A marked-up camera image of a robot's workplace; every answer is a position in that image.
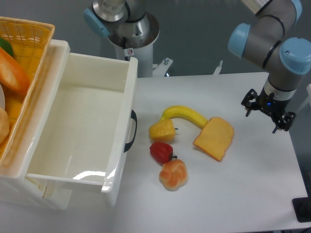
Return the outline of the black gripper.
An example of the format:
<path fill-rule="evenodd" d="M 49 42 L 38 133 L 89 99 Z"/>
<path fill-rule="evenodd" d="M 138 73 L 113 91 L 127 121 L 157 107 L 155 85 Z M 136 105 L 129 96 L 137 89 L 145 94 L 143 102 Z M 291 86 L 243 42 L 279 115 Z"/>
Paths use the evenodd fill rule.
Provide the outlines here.
<path fill-rule="evenodd" d="M 241 105 L 245 108 L 248 117 L 252 111 L 260 110 L 269 116 L 275 124 L 272 133 L 277 130 L 288 131 L 296 117 L 294 112 L 286 112 L 285 107 L 289 100 L 275 100 L 274 93 L 267 95 L 265 91 L 261 91 L 260 95 L 254 89 L 250 89 L 241 101 Z"/>

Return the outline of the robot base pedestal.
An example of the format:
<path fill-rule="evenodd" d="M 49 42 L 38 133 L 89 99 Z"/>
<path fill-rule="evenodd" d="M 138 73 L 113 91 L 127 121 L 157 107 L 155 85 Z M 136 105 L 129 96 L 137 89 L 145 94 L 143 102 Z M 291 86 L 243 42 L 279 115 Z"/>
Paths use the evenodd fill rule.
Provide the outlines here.
<path fill-rule="evenodd" d="M 94 0 L 83 12 L 89 28 L 107 37 L 119 60 L 138 60 L 138 77 L 152 77 L 154 42 L 159 36 L 158 20 L 145 9 L 144 0 Z"/>

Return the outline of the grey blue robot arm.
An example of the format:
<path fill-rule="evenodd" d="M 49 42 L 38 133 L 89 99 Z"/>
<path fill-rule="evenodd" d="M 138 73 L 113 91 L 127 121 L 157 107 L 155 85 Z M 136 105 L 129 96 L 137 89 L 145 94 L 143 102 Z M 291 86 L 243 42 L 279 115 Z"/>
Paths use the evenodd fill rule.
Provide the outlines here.
<path fill-rule="evenodd" d="M 302 14 L 299 0 L 244 0 L 258 19 L 254 25 L 242 23 L 230 36 L 228 50 L 261 67 L 268 78 L 260 93 L 251 89 L 243 98 L 247 114 L 261 111 L 275 124 L 274 131 L 288 131 L 296 114 L 285 110 L 305 75 L 311 69 L 310 41 L 283 39 Z"/>

